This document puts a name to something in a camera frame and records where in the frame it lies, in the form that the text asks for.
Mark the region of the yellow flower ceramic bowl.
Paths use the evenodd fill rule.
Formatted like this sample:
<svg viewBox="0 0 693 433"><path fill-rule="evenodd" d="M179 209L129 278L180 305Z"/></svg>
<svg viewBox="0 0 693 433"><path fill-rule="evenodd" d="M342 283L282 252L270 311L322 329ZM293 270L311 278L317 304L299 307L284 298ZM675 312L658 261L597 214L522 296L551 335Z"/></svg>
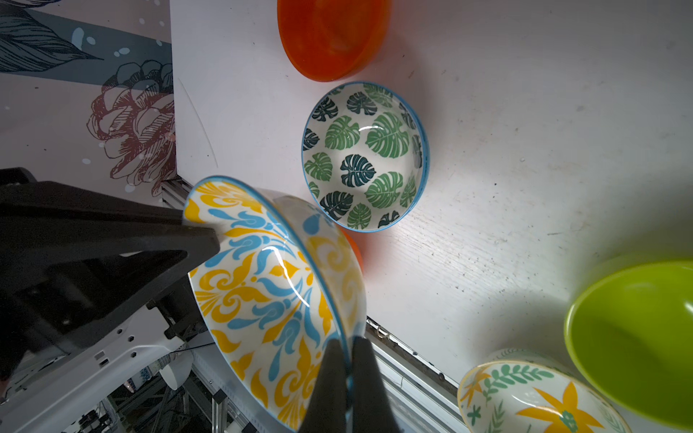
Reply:
<svg viewBox="0 0 693 433"><path fill-rule="evenodd" d="M458 386L471 432L619 432L631 429L601 395L566 366L527 349L496 351Z"/></svg>

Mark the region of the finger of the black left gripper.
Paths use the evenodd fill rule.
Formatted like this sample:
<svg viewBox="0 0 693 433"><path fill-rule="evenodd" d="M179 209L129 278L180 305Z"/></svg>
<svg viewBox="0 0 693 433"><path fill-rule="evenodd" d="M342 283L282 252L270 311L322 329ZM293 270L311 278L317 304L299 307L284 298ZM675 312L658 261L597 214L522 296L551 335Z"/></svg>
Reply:
<svg viewBox="0 0 693 433"><path fill-rule="evenodd" d="M177 209L52 181L1 188L2 281L178 281L219 250Z"/></svg>

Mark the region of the lime green plastic bowl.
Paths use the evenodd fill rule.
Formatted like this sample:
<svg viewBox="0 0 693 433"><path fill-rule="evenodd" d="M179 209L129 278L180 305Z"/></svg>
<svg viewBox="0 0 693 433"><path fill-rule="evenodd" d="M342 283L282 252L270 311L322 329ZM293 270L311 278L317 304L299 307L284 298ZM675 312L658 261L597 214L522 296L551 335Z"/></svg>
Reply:
<svg viewBox="0 0 693 433"><path fill-rule="evenodd" d="M692 429L692 261L624 267L568 308L568 354L610 400L667 427Z"/></svg>

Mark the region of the orange plastic bowl front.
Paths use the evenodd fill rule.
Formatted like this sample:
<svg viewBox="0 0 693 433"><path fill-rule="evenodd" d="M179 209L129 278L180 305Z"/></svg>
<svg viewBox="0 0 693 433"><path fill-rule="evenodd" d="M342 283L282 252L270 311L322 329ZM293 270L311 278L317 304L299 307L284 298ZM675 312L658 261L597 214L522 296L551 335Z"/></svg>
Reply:
<svg viewBox="0 0 693 433"><path fill-rule="evenodd" d="M359 250L359 247L357 243L354 241L354 239L350 236L349 231L341 227L341 232L343 233L344 237L346 238L346 241L348 241L355 257L357 258L359 268L361 271L364 271L364 262L363 262L363 257L362 254Z"/></svg>

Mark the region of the orange plastic bowl rear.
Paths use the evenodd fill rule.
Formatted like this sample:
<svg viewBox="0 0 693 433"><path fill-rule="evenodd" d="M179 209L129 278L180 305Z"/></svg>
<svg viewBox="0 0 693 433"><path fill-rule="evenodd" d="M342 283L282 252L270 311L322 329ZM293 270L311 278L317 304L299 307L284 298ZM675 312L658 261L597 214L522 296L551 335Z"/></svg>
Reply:
<svg viewBox="0 0 693 433"><path fill-rule="evenodd" d="M330 82L366 68L379 52L392 12L387 0L281 0L278 30L284 51L304 77Z"/></svg>

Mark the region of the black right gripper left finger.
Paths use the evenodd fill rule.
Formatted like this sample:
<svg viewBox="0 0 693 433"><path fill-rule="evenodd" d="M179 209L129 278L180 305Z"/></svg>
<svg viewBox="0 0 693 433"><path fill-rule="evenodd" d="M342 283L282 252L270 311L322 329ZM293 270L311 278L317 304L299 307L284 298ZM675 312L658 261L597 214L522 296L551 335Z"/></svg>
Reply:
<svg viewBox="0 0 693 433"><path fill-rule="evenodd" d="M347 431L347 370L338 340L328 342L299 433Z"/></svg>

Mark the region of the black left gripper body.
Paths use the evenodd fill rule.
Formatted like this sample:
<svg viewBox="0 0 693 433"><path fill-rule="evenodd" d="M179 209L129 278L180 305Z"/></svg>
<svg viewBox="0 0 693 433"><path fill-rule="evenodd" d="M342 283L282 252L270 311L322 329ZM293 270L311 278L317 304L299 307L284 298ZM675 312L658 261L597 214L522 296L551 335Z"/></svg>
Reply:
<svg viewBox="0 0 693 433"><path fill-rule="evenodd" d="M1 376L39 359L89 348L187 272L181 250L46 261L1 261Z"/></svg>

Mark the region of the blue yellow patterned bowl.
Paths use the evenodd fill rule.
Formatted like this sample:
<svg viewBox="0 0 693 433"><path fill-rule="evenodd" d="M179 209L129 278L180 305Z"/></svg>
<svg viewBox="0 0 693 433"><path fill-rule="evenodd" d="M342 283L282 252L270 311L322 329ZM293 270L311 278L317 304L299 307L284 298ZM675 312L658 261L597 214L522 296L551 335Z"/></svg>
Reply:
<svg viewBox="0 0 693 433"><path fill-rule="evenodd" d="M236 377L297 430L328 342L366 330L366 289L347 237L316 206L213 176L188 195L188 226L215 231L219 252L189 273L205 325Z"/></svg>

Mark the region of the orange plastic bowl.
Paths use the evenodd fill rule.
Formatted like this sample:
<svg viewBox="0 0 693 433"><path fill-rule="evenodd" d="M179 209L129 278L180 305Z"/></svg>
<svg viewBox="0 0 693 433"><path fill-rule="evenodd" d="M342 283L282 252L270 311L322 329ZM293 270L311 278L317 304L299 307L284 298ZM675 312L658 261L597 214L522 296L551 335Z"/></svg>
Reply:
<svg viewBox="0 0 693 433"><path fill-rule="evenodd" d="M364 262L363 262L363 257L362 254L359 250L359 247L357 243L354 241L354 239L350 236L349 231L341 227L341 232L343 233L344 237L346 238L346 241L348 241L355 257L357 258L359 268L361 271L364 271Z"/></svg>
<svg viewBox="0 0 693 433"><path fill-rule="evenodd" d="M392 12L387 0L281 0L278 30L284 51L304 77L330 82L366 68L379 52Z"/></svg>

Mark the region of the large green leaf bowl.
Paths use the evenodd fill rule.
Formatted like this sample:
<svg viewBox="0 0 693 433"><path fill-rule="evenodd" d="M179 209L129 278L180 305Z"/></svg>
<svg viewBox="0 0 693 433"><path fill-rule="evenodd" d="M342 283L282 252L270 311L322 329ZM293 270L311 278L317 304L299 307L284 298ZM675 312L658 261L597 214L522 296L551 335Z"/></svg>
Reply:
<svg viewBox="0 0 693 433"><path fill-rule="evenodd" d="M384 86L354 81L314 106L301 163L312 197L331 220L373 233L393 226L422 197L429 143L404 99Z"/></svg>

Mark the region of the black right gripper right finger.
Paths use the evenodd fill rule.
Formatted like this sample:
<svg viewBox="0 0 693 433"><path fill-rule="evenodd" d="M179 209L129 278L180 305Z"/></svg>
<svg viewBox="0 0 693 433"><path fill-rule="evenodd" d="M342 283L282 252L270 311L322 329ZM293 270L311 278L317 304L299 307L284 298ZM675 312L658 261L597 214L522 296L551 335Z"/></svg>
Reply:
<svg viewBox="0 0 693 433"><path fill-rule="evenodd" d="M368 339L355 339L352 366L353 432L399 432L373 345Z"/></svg>

